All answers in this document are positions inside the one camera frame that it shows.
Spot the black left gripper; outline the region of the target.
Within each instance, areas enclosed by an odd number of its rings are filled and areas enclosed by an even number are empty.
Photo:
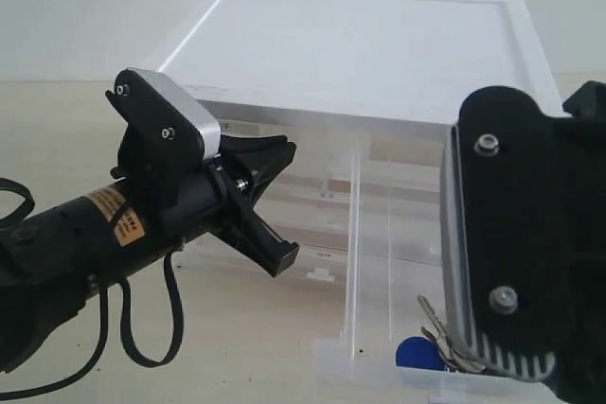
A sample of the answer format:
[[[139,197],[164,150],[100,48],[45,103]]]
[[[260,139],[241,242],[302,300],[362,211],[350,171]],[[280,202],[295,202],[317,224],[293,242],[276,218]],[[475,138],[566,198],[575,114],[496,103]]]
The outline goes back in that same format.
[[[221,139],[219,151],[205,159],[203,139],[191,133],[154,141],[126,130],[112,169],[125,201],[111,224],[137,215],[167,237],[183,237],[217,216],[212,234],[276,277],[294,264],[299,245],[281,238],[255,206],[293,162],[296,144],[285,135]]]

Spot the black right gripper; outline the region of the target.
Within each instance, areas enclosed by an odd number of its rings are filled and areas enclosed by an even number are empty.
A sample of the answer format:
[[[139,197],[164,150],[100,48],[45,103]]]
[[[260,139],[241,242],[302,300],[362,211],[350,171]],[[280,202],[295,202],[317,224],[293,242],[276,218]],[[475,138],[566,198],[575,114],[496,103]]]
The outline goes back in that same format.
[[[566,403],[605,400],[605,84],[584,82],[546,121],[550,284],[545,324],[555,370],[548,387]]]

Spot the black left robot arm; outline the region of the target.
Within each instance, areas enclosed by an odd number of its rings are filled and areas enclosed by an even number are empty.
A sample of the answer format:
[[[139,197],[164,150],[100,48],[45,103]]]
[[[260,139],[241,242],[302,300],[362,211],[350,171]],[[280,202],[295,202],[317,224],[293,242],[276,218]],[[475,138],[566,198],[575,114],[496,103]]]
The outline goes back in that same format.
[[[165,178],[147,156],[124,150],[113,184],[24,220],[2,220],[2,370],[27,361],[111,286],[123,292],[120,337],[127,355],[154,366],[134,343],[129,283],[154,262],[164,268],[173,320],[167,355],[175,357],[184,315],[174,254],[211,235],[273,276],[294,263],[298,245],[281,238],[255,207],[295,153],[283,135],[224,136],[217,158]]]

